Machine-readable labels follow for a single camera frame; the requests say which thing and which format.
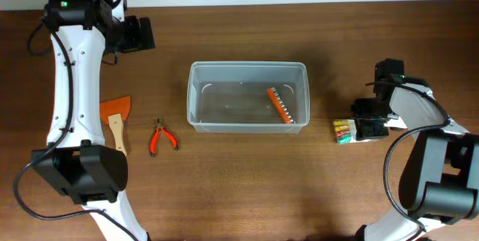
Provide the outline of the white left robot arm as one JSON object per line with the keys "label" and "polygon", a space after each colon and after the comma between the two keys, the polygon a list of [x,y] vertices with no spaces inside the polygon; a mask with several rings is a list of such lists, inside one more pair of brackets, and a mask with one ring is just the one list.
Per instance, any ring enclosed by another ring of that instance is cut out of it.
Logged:
{"label": "white left robot arm", "polygon": [[103,57],[155,46],[150,20],[126,9],[126,0],[48,0],[42,27],[55,55],[54,110],[46,147],[32,151],[29,166],[107,240],[148,240],[126,196],[126,155],[106,146],[100,121]]}

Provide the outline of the orange socket bit holder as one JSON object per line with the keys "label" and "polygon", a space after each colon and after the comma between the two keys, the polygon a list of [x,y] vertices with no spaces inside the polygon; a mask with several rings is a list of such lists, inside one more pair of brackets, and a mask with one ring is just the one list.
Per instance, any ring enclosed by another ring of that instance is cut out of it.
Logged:
{"label": "orange socket bit holder", "polygon": [[287,110],[284,102],[281,100],[277,90],[275,88],[268,88],[266,92],[277,113],[279,114],[281,121],[286,124],[294,123],[294,119]]}

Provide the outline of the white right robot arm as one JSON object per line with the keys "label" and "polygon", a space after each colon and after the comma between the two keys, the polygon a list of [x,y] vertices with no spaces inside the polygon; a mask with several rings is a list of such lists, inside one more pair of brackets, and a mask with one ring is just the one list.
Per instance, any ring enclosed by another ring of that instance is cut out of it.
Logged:
{"label": "white right robot arm", "polygon": [[[362,225],[355,240],[420,240],[432,230],[478,216],[478,136],[458,125],[433,97],[428,82],[408,77],[401,60],[375,66],[375,96],[355,101],[356,118],[398,120],[406,128],[383,163],[383,185],[392,208],[377,222]],[[388,169],[405,138],[415,145],[400,177],[397,200]]]}

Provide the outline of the marker pack clear case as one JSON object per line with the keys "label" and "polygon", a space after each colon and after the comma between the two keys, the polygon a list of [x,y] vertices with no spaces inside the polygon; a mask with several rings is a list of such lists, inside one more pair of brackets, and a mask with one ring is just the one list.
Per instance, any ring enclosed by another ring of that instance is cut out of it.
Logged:
{"label": "marker pack clear case", "polygon": [[376,141],[380,138],[371,120],[340,119],[332,123],[338,144]]}

